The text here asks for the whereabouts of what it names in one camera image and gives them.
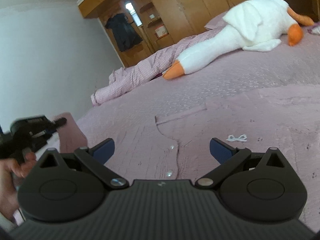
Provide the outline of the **person's left hand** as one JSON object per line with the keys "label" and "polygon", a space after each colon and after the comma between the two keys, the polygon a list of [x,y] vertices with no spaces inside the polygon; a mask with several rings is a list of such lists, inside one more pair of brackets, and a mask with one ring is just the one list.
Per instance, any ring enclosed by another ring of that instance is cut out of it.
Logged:
{"label": "person's left hand", "polygon": [[19,164],[16,159],[1,159],[1,214],[13,220],[19,208],[14,178],[25,178],[36,164],[36,155],[29,152],[25,155],[25,163]]}

